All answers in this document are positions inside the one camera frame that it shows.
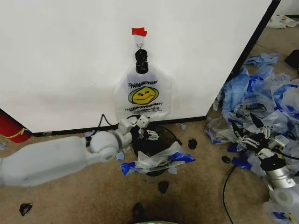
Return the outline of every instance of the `black debris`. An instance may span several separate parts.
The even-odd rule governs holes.
[[[145,221],[145,212],[142,205],[139,202],[132,208],[132,215],[135,222]]]
[[[188,147],[189,147],[189,149],[194,150],[196,148],[196,146],[197,146],[197,141],[195,139],[190,139],[188,141]]]
[[[165,194],[167,189],[168,189],[168,181],[160,181],[159,184],[158,184],[158,188],[159,188],[159,191],[161,192],[161,194]]]
[[[22,216],[26,215],[27,213],[30,212],[30,210],[32,209],[32,207],[33,207],[32,203],[23,203],[23,204],[21,204],[20,205],[20,209],[19,209],[20,214]]]
[[[221,157],[221,159],[222,159],[222,162],[224,162],[224,163],[230,163],[230,158],[228,158],[226,155]]]

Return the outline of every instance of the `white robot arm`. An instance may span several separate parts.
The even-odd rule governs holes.
[[[157,140],[157,133],[146,130],[150,123],[143,115],[122,119],[118,129],[98,132],[86,139],[67,137],[31,144],[11,156],[0,158],[0,186],[35,186],[78,172],[96,162],[107,162],[134,138]]]

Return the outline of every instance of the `white plastic bag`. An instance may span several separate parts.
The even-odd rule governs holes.
[[[205,133],[213,144],[235,142],[237,139],[231,124],[228,124],[223,116],[211,120],[205,128]]]
[[[118,120],[134,114],[162,117],[171,109],[171,78],[149,64],[149,71],[139,74],[133,65],[114,90]]]

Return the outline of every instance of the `black plastic piece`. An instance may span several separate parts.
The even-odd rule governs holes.
[[[194,150],[194,149],[196,149],[196,146],[197,146],[197,141],[195,139],[190,139],[188,141],[188,147],[189,147],[189,149]]]
[[[250,134],[249,131],[247,131],[245,128],[239,128],[238,125],[232,121],[232,126],[233,126],[233,131],[234,131],[234,134],[235,136],[238,138],[239,136],[235,133],[235,132],[238,132],[240,137],[244,137],[245,135],[248,135]]]
[[[231,162],[230,158],[226,155],[222,156],[221,159],[222,159],[222,162],[224,162],[224,163],[230,163]]]
[[[158,188],[160,193],[163,195],[166,193],[167,189],[168,189],[169,183],[168,181],[160,181],[158,184]]]
[[[253,113],[250,113],[250,116],[251,116],[251,119],[252,119],[252,122],[253,124],[257,127],[257,128],[261,128],[263,127],[263,123],[262,121],[256,116],[254,115]]]
[[[286,59],[285,63],[294,69],[299,69],[299,49],[294,50]]]
[[[145,74],[149,71],[148,67],[148,52],[144,49],[139,49],[135,53],[135,58],[136,58],[136,71],[139,74]]]
[[[32,203],[23,203],[23,204],[21,204],[20,205],[20,209],[19,209],[20,214],[22,216],[26,215],[27,213],[30,212],[30,210],[32,209],[32,207],[33,207]]]
[[[139,202],[132,208],[132,215],[135,222],[145,221],[145,212],[142,205]]]

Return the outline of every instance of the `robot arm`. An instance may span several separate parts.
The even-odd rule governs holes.
[[[89,144],[85,138],[71,136],[25,146],[0,158],[0,186],[34,186],[111,161],[135,139],[157,140],[158,134],[146,129],[149,123],[147,117],[137,115],[122,119],[112,132],[95,133]]]
[[[250,114],[253,123],[258,128],[257,133],[250,133],[244,128],[239,128],[232,122],[237,142],[248,150],[254,151],[261,161],[261,168],[266,172],[268,187],[292,188],[296,185],[284,159],[278,157],[278,152],[286,146],[288,139],[283,135],[271,137],[271,130],[264,126],[262,121],[254,114]]]

